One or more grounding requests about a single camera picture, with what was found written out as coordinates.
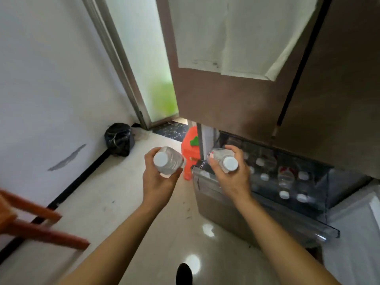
doorway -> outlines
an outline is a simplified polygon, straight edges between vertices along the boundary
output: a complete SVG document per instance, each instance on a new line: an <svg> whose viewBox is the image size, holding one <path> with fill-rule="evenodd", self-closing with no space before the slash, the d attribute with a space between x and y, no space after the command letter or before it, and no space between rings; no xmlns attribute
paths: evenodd
<svg viewBox="0 0 380 285"><path fill-rule="evenodd" d="M178 118L156 0L83 0L144 129Z"/></svg>

white paper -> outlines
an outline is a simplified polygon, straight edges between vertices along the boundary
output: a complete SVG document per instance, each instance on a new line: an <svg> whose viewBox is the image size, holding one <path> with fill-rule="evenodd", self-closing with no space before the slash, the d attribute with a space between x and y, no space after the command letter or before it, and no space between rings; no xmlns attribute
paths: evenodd
<svg viewBox="0 0 380 285"><path fill-rule="evenodd" d="M178 66L274 81L317 0L169 0Z"/></svg>
<svg viewBox="0 0 380 285"><path fill-rule="evenodd" d="M226 0L169 0L178 67L220 72Z"/></svg>

brown door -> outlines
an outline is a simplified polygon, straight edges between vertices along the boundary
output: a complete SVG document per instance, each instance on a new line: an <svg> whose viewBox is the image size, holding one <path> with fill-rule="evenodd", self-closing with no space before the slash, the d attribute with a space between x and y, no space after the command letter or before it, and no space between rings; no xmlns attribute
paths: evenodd
<svg viewBox="0 0 380 285"><path fill-rule="evenodd" d="M380 177L379 0L333 0L275 146Z"/></svg>
<svg viewBox="0 0 380 285"><path fill-rule="evenodd" d="M168 0L156 1L179 115L250 140L268 143L319 9L314 12L273 82L179 68Z"/></svg>

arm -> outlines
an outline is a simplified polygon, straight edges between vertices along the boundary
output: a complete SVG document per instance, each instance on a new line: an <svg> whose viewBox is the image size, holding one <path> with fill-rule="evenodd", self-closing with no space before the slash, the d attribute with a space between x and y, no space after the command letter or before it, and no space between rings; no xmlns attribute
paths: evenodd
<svg viewBox="0 0 380 285"><path fill-rule="evenodd" d="M243 151L231 145L225 147L234 151L239 163L238 169L226 174L218 162L212 158L209 161L210 165L222 189L247 221L281 283L284 285L340 285L326 268L318 263L252 198L249 185L250 172L244 162Z"/></svg>
<svg viewBox="0 0 380 285"><path fill-rule="evenodd" d="M182 172L180 168L168 179L162 177L153 164L159 149L145 155L142 204L59 285L119 283L150 225L170 200Z"/></svg>

black shoe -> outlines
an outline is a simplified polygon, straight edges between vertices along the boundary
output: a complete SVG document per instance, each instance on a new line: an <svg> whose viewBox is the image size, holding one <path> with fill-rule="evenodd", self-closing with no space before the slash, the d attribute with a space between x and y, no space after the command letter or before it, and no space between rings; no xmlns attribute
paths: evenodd
<svg viewBox="0 0 380 285"><path fill-rule="evenodd" d="M182 263L178 266L176 284L177 285L192 285L193 273L190 267L186 263Z"/></svg>

